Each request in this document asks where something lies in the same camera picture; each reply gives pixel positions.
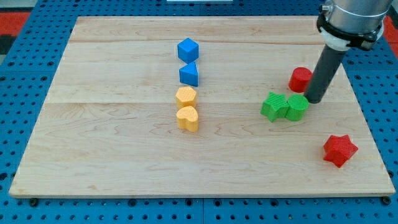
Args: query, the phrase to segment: red cylinder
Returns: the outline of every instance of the red cylinder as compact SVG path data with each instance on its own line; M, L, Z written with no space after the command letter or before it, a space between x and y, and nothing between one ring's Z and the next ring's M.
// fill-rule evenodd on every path
M310 83L312 72L304 67L298 67L293 71L289 81L289 88L296 93L303 93Z

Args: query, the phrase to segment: wooden board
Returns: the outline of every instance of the wooden board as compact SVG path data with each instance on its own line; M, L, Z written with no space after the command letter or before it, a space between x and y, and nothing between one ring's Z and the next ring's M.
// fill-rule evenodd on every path
M177 44L200 45L199 131L177 128ZM340 68L298 122L259 113L313 69L314 17L81 17L10 194L22 198L350 197L390 195L386 172ZM359 151L323 161L329 135Z

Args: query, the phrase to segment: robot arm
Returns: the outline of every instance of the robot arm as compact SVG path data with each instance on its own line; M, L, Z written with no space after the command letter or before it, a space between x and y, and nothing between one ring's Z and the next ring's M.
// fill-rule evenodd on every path
M317 27L326 46L304 96L319 103L350 47L370 50L384 31L392 0L326 0Z

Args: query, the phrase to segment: black cylindrical end effector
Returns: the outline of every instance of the black cylindrical end effector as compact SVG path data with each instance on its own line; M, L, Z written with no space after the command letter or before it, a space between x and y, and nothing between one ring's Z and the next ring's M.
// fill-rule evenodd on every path
M334 50L325 45L317 66L313 71L307 90L305 90L304 93L308 102L321 102L322 97L328 89L331 80L335 76L345 53L345 51Z

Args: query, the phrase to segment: green block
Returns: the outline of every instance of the green block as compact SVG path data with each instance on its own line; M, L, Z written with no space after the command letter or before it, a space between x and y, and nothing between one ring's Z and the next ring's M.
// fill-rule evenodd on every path
M268 98L262 103L260 114L274 122L277 118L284 118L288 109L289 104L286 103L284 94L269 92Z
M300 121L309 106L306 97L294 94L287 99L287 103L289 104L289 109L287 110L285 118L289 121Z

